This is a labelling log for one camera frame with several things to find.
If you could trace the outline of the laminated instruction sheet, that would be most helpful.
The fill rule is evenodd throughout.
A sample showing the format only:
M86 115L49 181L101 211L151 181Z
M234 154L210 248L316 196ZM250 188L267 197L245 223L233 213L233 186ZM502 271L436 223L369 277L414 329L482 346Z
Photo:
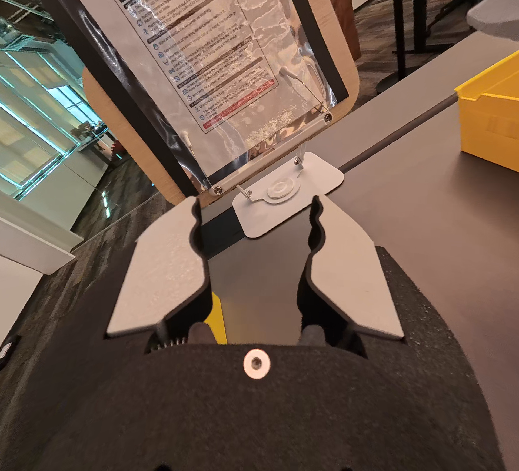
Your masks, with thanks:
M330 0L331 24L342 37ZM118 78L167 152L203 191L204 175L179 132L198 129L179 86L215 68L264 59L319 75L333 107L349 93L309 0L47 0L68 17Z

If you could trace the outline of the black pole stand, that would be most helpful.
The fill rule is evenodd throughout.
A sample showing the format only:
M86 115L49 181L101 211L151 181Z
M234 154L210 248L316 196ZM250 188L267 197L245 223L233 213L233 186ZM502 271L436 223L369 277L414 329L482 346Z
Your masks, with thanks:
M383 78L376 85L375 90L377 95L386 91L387 89L398 83L400 80L406 78L408 75L417 71L420 68L420 66L406 66L403 0L393 0L393 15L396 46L395 54L397 56L397 70L396 72Z

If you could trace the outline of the white document stand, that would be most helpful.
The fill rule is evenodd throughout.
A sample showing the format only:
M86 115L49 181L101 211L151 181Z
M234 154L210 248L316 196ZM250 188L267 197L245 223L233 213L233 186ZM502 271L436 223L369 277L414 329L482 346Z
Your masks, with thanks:
M212 196L239 191L232 207L247 237L262 236L342 182L337 169L305 154L311 133L333 117L319 75L275 73L259 58L208 74L178 87L198 125L179 136Z

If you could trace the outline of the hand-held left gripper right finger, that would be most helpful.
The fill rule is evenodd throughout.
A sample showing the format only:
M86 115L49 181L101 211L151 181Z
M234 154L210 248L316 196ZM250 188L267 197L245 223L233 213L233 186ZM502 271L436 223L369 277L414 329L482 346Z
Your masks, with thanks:
M401 342L405 333L376 246L325 195L310 205L310 252L297 287L300 341L351 345L360 334Z

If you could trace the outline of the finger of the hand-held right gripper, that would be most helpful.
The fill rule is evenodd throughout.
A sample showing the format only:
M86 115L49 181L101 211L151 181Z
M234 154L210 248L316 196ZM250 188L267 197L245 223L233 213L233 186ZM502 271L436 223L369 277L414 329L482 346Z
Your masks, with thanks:
M483 0L467 12L466 21L489 36L518 40L518 0Z

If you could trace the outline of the rounded wooden board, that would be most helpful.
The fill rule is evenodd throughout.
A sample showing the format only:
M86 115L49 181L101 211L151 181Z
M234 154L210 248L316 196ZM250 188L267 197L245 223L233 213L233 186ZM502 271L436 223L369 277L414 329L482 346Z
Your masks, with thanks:
M309 2L317 16L317 23L324 33L326 44L332 47L332 59L338 67L349 96L331 109L330 121L325 122L320 128L310 124L301 125L294 133L286 135L280 143L270 145L265 152L252 159L244 169L239 169L237 174L232 175L238 177L238 183L248 181L344 118L358 98L360 91L358 68L342 30L342 37L340 37L338 29L331 24L331 10L328 9L328 3L324 0L309 0ZM83 70L82 80L88 102L95 111L100 112L101 118L107 119L108 127L121 140L122 146L128 150L139 168L155 184L159 193L172 205L178 205L184 201L189 194L188 190L182 190L179 187L181 176L171 176L166 170L166 161L158 159L158 148L153 150L145 142L146 139L151 139L151 125L145 126L142 137L137 130L137 111L130 110L130 103L114 104L100 85L99 80L87 68Z

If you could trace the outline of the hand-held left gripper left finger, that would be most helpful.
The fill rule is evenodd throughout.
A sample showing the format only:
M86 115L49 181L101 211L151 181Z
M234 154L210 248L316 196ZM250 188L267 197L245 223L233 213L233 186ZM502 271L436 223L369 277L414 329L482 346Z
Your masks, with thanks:
M199 199L191 196L139 236L107 325L108 338L153 332L160 343L214 343L205 323L213 300L201 222Z

